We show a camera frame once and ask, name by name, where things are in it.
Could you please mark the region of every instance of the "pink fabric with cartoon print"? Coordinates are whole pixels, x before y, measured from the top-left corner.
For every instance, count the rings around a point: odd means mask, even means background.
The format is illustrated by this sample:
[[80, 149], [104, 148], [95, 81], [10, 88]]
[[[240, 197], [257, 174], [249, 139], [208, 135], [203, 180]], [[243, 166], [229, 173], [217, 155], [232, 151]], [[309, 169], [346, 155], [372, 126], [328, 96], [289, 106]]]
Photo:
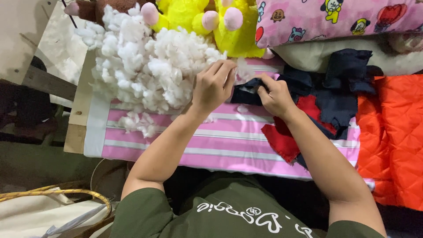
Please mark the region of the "pink fabric with cartoon print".
[[259, 48], [383, 32], [423, 33], [423, 0], [256, 0]]

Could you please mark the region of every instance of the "green t-shirt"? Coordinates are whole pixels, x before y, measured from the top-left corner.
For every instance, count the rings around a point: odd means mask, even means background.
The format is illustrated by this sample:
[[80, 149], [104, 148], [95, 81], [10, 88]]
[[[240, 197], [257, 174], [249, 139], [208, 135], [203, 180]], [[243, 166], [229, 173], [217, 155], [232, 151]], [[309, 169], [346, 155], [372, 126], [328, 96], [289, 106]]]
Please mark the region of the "green t-shirt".
[[[116, 210], [111, 238], [319, 238], [247, 178], [220, 178], [206, 185], [174, 217], [165, 194], [143, 188], [126, 196]], [[330, 225], [327, 238], [383, 238], [354, 221]]]

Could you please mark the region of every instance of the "yellow plush toy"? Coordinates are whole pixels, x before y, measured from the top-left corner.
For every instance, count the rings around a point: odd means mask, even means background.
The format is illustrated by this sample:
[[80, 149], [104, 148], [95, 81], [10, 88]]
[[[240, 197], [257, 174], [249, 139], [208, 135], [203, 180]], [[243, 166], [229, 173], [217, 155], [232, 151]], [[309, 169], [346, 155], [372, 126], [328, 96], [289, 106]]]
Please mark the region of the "yellow plush toy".
[[228, 57], [272, 58], [268, 49], [259, 49], [255, 44], [255, 28], [258, 11], [255, 0], [215, 0], [217, 13], [209, 13], [203, 22], [212, 22], [216, 45]]
[[204, 13], [209, 0], [157, 0], [160, 14], [154, 4], [146, 3], [141, 8], [144, 21], [151, 29], [159, 32], [162, 28], [176, 30], [181, 26], [188, 32], [207, 35], [217, 25], [217, 12]]

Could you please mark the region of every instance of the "orange quilted fabric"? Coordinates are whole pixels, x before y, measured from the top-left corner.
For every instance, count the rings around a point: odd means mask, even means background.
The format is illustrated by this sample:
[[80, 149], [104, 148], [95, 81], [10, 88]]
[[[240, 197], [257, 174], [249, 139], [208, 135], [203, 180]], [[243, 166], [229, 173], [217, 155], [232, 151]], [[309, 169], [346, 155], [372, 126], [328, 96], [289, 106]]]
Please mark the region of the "orange quilted fabric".
[[376, 97], [359, 97], [358, 172], [375, 200], [423, 211], [423, 75], [377, 77]]

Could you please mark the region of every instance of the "stuffed animal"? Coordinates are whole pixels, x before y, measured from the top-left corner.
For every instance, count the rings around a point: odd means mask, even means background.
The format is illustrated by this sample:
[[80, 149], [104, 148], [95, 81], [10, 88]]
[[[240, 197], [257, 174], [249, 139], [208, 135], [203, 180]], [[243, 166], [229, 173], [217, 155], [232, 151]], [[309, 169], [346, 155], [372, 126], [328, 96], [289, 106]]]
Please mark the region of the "stuffed animal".
[[144, 21], [156, 32], [162, 28], [176, 30], [181, 26], [188, 32], [207, 35], [217, 27], [214, 20], [217, 19], [217, 12], [204, 13], [209, 0], [157, 0], [156, 3], [163, 14], [152, 3], [146, 3], [141, 8]]
[[215, 0], [217, 13], [208, 13], [203, 22], [213, 22], [214, 39], [228, 57], [274, 57], [270, 49], [255, 44], [258, 10], [255, 0]]
[[106, 5], [110, 5], [118, 12], [127, 13], [129, 9], [135, 7], [136, 3], [143, 6], [146, 3], [154, 3], [154, 0], [97, 0], [96, 2], [76, 0], [65, 7], [65, 13], [90, 22], [96, 22], [104, 27], [102, 18]]

